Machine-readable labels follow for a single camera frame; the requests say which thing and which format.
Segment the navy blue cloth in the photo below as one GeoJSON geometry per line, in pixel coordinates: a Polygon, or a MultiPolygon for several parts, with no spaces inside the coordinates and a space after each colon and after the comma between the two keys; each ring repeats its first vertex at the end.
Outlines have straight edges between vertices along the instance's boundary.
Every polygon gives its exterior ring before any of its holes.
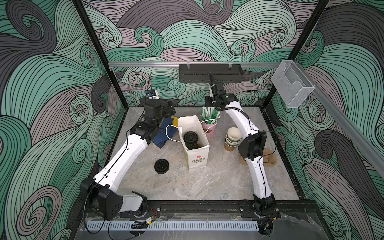
{"type": "Polygon", "coordinates": [[[161,149],[169,140],[167,134],[169,137],[173,138],[177,131],[178,127],[173,125],[172,117],[165,118],[161,124],[157,136],[153,139],[154,146],[161,149]]]}

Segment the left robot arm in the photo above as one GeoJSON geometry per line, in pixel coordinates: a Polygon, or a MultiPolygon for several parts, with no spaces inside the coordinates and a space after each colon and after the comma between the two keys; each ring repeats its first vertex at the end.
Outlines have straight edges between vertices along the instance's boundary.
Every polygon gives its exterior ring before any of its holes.
{"type": "Polygon", "coordinates": [[[82,181],[80,189],[86,195],[85,207],[90,207],[107,221],[123,212],[145,212],[145,196],[138,193],[121,196],[117,190],[133,162],[158,135],[162,121],[175,113],[171,101],[147,100],[143,119],[137,121],[126,134],[126,141],[120,150],[92,179],[82,181]]]}

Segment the black cup lid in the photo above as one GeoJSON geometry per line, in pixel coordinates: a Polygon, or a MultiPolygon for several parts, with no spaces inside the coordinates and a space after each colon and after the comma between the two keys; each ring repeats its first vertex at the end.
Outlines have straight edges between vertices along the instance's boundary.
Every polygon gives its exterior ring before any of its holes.
{"type": "Polygon", "coordinates": [[[183,140],[184,140],[185,144],[189,144],[189,145],[197,144],[198,143],[198,135],[193,131],[189,131],[189,132],[185,133],[183,140]]]}
{"type": "Polygon", "coordinates": [[[159,159],[154,164],[154,169],[157,174],[165,174],[170,168],[170,164],[166,159],[159,159]]]}

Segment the pink cup holder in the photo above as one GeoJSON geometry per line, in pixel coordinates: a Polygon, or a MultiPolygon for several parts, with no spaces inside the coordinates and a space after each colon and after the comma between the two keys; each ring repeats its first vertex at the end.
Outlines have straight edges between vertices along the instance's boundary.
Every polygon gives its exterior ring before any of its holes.
{"type": "Polygon", "coordinates": [[[202,127],[203,127],[203,130],[206,134],[206,137],[209,139],[209,138],[212,138],[215,133],[216,133],[216,124],[217,123],[212,123],[212,124],[207,124],[206,122],[204,123],[201,123],[202,127]]]}

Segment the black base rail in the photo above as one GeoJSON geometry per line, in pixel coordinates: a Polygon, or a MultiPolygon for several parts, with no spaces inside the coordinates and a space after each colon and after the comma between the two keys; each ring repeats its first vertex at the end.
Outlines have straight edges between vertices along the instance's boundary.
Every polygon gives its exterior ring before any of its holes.
{"type": "Polygon", "coordinates": [[[166,219],[176,214],[229,214],[253,220],[268,220],[277,218],[281,214],[316,213],[319,211],[319,208],[316,202],[310,200],[280,200],[276,201],[274,208],[262,213],[257,210],[257,204],[251,200],[147,200],[139,205],[139,209],[136,211],[124,210],[122,204],[117,202],[107,203],[105,205],[94,204],[87,211],[93,212],[107,221],[112,220],[116,216],[129,219],[143,219],[147,216],[156,216],[157,218],[166,219]]]}

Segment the stack of paper cups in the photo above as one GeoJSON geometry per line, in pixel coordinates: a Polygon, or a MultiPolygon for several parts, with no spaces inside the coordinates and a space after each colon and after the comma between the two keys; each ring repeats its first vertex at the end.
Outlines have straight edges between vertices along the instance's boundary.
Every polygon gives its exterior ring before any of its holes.
{"type": "Polygon", "coordinates": [[[238,128],[229,128],[225,137],[225,150],[232,152],[242,139],[241,131],[238,128]]]}

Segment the black wall shelf tray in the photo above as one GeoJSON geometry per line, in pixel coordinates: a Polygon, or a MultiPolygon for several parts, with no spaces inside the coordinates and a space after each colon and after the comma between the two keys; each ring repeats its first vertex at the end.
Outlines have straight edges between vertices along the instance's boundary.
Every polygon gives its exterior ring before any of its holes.
{"type": "Polygon", "coordinates": [[[233,64],[180,64],[181,83],[240,83],[244,71],[241,65],[233,64]]]}

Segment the clear acrylic wall holder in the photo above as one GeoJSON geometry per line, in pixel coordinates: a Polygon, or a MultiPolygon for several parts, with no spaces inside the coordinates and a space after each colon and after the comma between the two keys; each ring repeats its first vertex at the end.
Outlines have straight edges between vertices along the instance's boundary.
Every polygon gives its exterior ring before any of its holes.
{"type": "Polygon", "coordinates": [[[289,109],[298,108],[315,90],[315,85],[303,66],[293,60],[282,61],[271,80],[289,109]]]}

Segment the yellow cloth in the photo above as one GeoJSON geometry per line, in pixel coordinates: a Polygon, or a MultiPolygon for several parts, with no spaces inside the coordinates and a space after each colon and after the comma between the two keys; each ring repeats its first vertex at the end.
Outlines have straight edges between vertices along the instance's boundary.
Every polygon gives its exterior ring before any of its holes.
{"type": "Polygon", "coordinates": [[[178,127],[178,118],[177,117],[172,117],[173,119],[173,125],[178,127]]]}

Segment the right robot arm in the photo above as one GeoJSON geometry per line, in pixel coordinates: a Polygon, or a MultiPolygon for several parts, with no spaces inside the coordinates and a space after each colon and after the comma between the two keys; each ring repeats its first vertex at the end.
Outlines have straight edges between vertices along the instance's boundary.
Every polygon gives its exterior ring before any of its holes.
{"type": "Polygon", "coordinates": [[[227,93],[222,82],[215,80],[211,73],[209,78],[211,93],[205,98],[206,106],[226,112],[240,130],[242,141],[238,145],[238,151],[246,160],[251,172],[255,212],[259,216],[267,216],[276,208],[275,196],[270,189],[263,162],[267,133],[253,124],[237,97],[227,93]]]}

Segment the white paper takeout bag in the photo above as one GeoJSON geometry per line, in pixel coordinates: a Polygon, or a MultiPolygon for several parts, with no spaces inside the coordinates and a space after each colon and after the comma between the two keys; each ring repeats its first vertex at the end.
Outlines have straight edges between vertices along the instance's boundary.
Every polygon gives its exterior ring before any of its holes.
{"type": "Polygon", "coordinates": [[[173,141],[168,134],[168,128],[177,129],[182,144],[189,171],[202,169],[207,166],[210,144],[206,132],[202,127],[202,121],[198,116],[187,116],[178,118],[178,125],[167,124],[165,133],[169,140],[173,141]]]}

